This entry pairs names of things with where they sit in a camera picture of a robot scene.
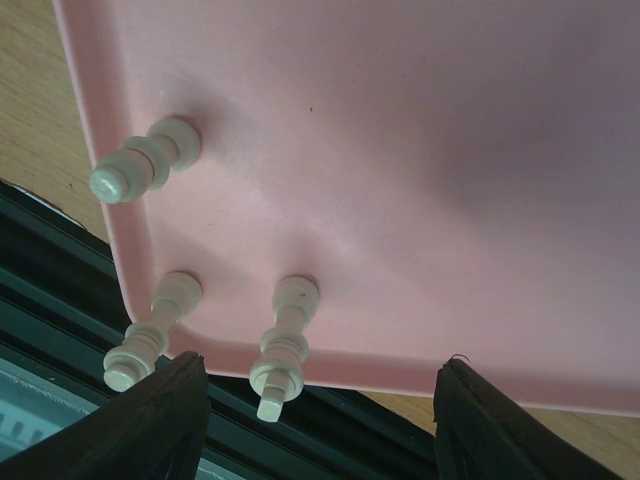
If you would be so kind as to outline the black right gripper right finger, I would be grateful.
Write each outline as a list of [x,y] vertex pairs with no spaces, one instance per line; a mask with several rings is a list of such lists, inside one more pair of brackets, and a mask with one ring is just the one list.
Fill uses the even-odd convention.
[[437,373],[434,450],[442,479],[617,479],[460,359]]

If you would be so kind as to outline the white chess piece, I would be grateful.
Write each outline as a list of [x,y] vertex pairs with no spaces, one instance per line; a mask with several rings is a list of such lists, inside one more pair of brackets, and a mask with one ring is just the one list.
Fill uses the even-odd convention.
[[284,405],[304,388],[302,365],[309,355],[304,330],[320,301],[317,286],[301,276],[282,279],[272,297],[274,327],[260,341],[260,358],[252,365],[249,382],[259,396],[257,417],[276,423]]
[[89,187],[102,203],[133,202],[163,187],[172,173],[190,168],[200,154],[197,130],[185,120],[164,118],[144,136],[126,138],[103,157],[89,177]]
[[185,272],[171,272],[157,285],[145,321],[132,323],[119,346],[103,359],[105,384],[124,392],[151,375],[168,352],[169,331],[189,315],[203,296],[199,281]]

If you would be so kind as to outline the pink plastic tray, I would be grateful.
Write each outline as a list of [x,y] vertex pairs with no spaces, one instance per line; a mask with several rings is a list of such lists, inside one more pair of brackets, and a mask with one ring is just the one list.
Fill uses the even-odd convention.
[[312,385],[639,412],[635,1],[58,1],[90,157],[156,121],[195,164],[103,214],[130,318],[203,288],[170,353],[244,377],[314,280]]

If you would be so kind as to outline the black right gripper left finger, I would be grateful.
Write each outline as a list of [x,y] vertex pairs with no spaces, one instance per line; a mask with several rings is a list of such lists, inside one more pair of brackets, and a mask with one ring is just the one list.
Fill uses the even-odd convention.
[[1,463],[3,479],[193,479],[210,404],[183,353],[84,419]]

